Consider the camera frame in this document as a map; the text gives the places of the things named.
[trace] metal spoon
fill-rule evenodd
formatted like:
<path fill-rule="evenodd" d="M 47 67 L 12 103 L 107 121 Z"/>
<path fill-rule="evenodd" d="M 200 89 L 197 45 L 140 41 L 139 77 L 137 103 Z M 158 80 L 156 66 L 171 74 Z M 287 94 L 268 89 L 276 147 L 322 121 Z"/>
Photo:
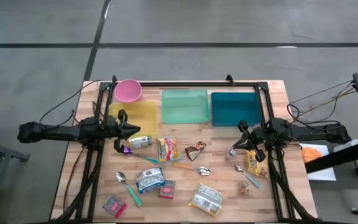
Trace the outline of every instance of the metal spoon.
<path fill-rule="evenodd" d="M 242 172 L 242 174 L 247 177 L 249 179 L 249 181 L 251 181 L 257 188 L 262 188 L 262 185 L 260 183 L 258 183 L 256 180 L 254 180 L 252 177 L 250 177 L 249 175 L 247 175 L 244 171 L 242 171 L 242 167 L 239 164 L 236 164 L 234 166 L 234 168 L 236 168 L 236 171 L 238 172 Z"/>
<path fill-rule="evenodd" d="M 125 178 L 125 175 L 122 172 L 116 172 L 116 178 L 118 180 L 118 182 L 120 183 L 124 183 L 125 187 L 127 188 L 127 190 L 129 191 L 129 193 L 131 194 L 132 198 L 134 199 L 135 203 L 137 204 L 138 207 L 143 205 L 143 202 L 140 200 L 140 198 L 136 195 L 136 193 L 134 192 L 134 190 L 131 189 L 131 187 L 125 183 L 125 181 L 127 180 Z"/>
<path fill-rule="evenodd" d="M 180 164 L 177 162 L 174 162 L 173 166 L 184 168 L 184 169 L 197 170 L 200 175 L 210 175 L 211 174 L 211 171 L 207 167 L 193 168 L 192 166 L 189 166 L 186 164 Z"/>

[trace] green plastic bin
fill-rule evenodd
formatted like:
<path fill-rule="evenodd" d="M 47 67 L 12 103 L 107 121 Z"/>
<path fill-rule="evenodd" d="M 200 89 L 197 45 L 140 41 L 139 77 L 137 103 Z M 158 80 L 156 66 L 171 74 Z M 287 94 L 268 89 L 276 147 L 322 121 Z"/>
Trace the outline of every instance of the green plastic bin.
<path fill-rule="evenodd" d="M 163 90 L 162 121 L 166 124 L 205 123 L 209 121 L 206 90 Z"/>

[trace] orange object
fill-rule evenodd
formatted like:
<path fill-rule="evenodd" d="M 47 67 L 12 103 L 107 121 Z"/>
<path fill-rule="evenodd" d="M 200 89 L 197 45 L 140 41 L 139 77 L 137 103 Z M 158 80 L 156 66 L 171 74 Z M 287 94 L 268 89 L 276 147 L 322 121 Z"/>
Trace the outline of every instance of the orange object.
<path fill-rule="evenodd" d="M 312 147 L 304 147 L 302 149 L 303 162 L 307 163 L 323 156 L 321 152 Z"/>

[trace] black clamp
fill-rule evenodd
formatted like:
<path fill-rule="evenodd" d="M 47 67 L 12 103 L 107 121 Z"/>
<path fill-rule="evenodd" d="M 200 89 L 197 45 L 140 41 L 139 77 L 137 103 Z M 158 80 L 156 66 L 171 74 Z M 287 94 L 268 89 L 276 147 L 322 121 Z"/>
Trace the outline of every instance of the black clamp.
<path fill-rule="evenodd" d="M 231 75 L 227 75 L 226 81 L 230 82 L 230 86 L 234 86 L 236 83 L 234 83 L 233 77 Z"/>

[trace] blue snack bag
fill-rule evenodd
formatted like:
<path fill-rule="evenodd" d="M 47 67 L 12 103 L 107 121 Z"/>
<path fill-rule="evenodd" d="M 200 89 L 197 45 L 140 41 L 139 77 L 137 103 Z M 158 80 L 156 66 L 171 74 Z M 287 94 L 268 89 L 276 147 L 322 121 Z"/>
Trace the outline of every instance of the blue snack bag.
<path fill-rule="evenodd" d="M 161 167 L 143 170 L 136 174 L 136 187 L 140 194 L 162 187 L 164 183 Z"/>

